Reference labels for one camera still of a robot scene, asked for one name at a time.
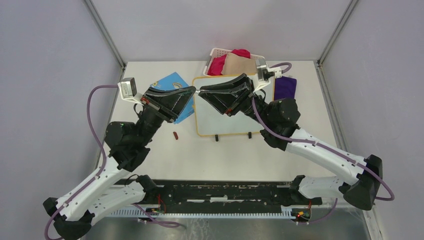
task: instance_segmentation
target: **white basket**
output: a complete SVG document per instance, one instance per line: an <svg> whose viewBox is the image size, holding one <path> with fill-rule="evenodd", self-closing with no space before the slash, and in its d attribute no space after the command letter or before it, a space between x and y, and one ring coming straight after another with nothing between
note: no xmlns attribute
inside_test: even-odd
<svg viewBox="0 0 424 240"><path fill-rule="evenodd" d="M210 76L210 75L208 75L208 71L209 71L209 68L211 67L211 63L212 63L212 60L214 60L214 58L218 58L218 57L224 56L226 54L229 54L229 53L231 53L231 51L232 50L216 48L216 47L213 48L212 51L210 52L209 60L206 62L206 66L204 66L203 75ZM256 59L264 59L265 57L250 54L250 58L256 60Z"/></svg>

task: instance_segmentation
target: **red cloth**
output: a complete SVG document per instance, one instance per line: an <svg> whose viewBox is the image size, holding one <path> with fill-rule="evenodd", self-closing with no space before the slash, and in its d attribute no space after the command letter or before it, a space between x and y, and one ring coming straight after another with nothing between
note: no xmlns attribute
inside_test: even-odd
<svg viewBox="0 0 424 240"><path fill-rule="evenodd" d="M244 57L244 58L251 58L251 53L246 50L246 49L234 49L231 51L233 54L238 55L240 57ZM207 71L207 74L210 76L220 76L222 75L222 71L224 68L224 64L225 64L225 58L227 57L227 55L223 55L223 56L219 56L219 57L215 57L212 60L212 63L210 64L209 70Z"/></svg>

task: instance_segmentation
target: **gray wall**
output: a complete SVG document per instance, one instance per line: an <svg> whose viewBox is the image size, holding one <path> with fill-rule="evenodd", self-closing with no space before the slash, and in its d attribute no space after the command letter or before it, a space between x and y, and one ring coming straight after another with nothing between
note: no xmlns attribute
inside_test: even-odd
<svg viewBox="0 0 424 240"><path fill-rule="evenodd" d="M387 239L422 239L424 1L360 1L324 62L348 146L383 159ZM384 189L380 196L388 196Z"/></svg>
<svg viewBox="0 0 424 240"><path fill-rule="evenodd" d="M316 60L350 0L93 2L125 61L206 61L212 48Z"/></svg>
<svg viewBox="0 0 424 240"><path fill-rule="evenodd" d="M81 0L0 1L0 239L44 239L43 201L75 187L96 161L89 92L119 74ZM93 97L99 133L115 93Z"/></svg>

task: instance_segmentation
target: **table surface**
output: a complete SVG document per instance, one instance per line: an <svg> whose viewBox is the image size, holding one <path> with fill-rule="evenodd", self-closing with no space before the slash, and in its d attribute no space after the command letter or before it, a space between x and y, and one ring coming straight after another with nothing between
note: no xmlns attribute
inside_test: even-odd
<svg viewBox="0 0 424 240"><path fill-rule="evenodd" d="M268 61L269 66L279 61ZM291 61L285 76L297 79L296 102L300 111L298 124L312 135L336 146L330 119L313 61ZM150 84L177 72L189 85L202 76L205 61L129 62L124 78L134 77L139 93ZM136 122L133 104L119 96L111 121ZM297 175L326 177L334 174L305 158L269 147L262 136L228 135L215 142L214 137L196 133L192 114L179 124L164 122L143 164L131 174L149 175L164 180L212 181L292 181Z"/></svg>

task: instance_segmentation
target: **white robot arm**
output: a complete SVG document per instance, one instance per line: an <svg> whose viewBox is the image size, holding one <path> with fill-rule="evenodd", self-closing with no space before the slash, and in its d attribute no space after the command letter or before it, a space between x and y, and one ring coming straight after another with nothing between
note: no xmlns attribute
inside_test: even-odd
<svg viewBox="0 0 424 240"><path fill-rule="evenodd" d="M162 91L149 88L144 94L137 92L134 78L118 83L123 100L143 104L138 121L111 122L106 129L105 142L110 147L109 157L85 180L60 198L49 197L43 206L50 215L44 235L52 222L57 233L65 240L77 240L110 213L140 202L146 192L156 187L147 175L111 194L103 195L110 186L134 171L145 160L152 140L164 121L174 122L196 91L194 86Z"/></svg>
<svg viewBox="0 0 424 240"><path fill-rule="evenodd" d="M276 76L266 63L257 62L257 65L259 77L242 74L225 83L202 86L198 95L221 114L231 117L242 112L260 123L265 128L260 133L269 146L305 157L336 175L297 176L290 186L293 199L343 197L362 210L371 210L375 199L394 199L393 192L382 180L383 165L379 157L354 155L313 137L296 124L301 114L295 99L284 98L268 104L256 95L258 89L269 84L266 78ZM380 184L388 190L390 198L377 197Z"/></svg>

